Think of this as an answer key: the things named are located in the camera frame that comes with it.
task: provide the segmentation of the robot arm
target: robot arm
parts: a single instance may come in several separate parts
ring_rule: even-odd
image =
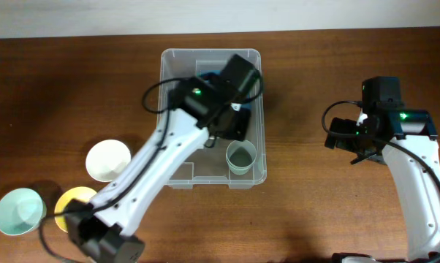
[[[352,161],[386,164],[394,178],[409,240],[408,260],[426,262],[440,253],[440,189],[426,169],[390,140],[423,160],[440,186],[437,133],[428,112],[406,110],[398,79],[375,77],[363,82],[362,112],[357,121],[334,118],[326,147],[357,154]],[[356,136],[339,136],[355,134]],[[334,254],[333,262],[375,262],[354,254]]]
[[[407,135],[392,142],[422,158],[440,181],[437,141],[428,136]],[[440,252],[440,195],[430,175],[413,158],[386,146],[382,156],[397,187],[409,240],[408,259],[427,259]]]
[[[259,80],[258,94],[247,98]],[[136,262],[144,243],[134,235],[148,206],[179,166],[209,136],[244,140],[250,114],[232,103],[262,93],[260,72],[233,56],[220,75],[183,79],[168,94],[161,126],[116,180],[87,204],[72,200],[65,220],[70,240],[98,263]]]

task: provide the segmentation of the light blue paper cup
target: light blue paper cup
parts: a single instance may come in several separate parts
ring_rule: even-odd
[[[228,167],[236,175],[246,174],[256,161],[256,157],[256,147],[248,140],[233,141],[227,147]]]
[[[0,201],[0,231],[6,235],[23,235],[33,231],[45,216],[45,203],[31,189],[15,189]]]

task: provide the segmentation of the cup inside bin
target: cup inside bin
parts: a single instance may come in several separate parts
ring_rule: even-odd
[[[256,161],[256,147],[248,140],[234,141],[227,148],[227,163],[236,175],[246,174]]]

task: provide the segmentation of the wooden table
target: wooden table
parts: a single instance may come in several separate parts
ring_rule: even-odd
[[[140,97],[159,80],[169,47],[261,53],[268,177],[250,190],[165,187],[137,232],[147,244],[141,261],[406,255],[388,168],[351,166],[352,154],[325,148],[320,117],[332,102],[360,99],[363,80],[399,76],[406,105],[431,112],[440,145],[440,28],[0,40],[0,199],[32,187],[53,210],[63,191],[103,187],[87,175],[86,153],[107,138],[137,150],[149,137],[156,116]],[[355,119],[358,111],[342,106],[331,115]],[[53,222],[45,234],[60,254],[83,260]],[[0,233],[0,262],[50,261],[36,232]]]

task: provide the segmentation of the plastic storage box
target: plastic storage box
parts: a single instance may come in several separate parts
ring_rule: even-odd
[[[233,54],[242,56],[261,70],[261,57],[254,49],[168,49],[162,54],[160,80],[220,72]],[[161,86],[159,110],[165,108],[167,92],[174,88],[175,84],[167,83]],[[256,84],[250,96],[258,90],[259,85]],[[194,184],[226,184],[230,188],[248,189],[264,182],[267,165],[262,96],[254,100],[250,106],[251,119],[246,139],[256,147],[257,157],[253,167],[245,175],[235,175],[228,169],[226,152],[232,141],[217,139],[214,148],[196,150],[173,174],[167,185],[173,188],[192,188]]]

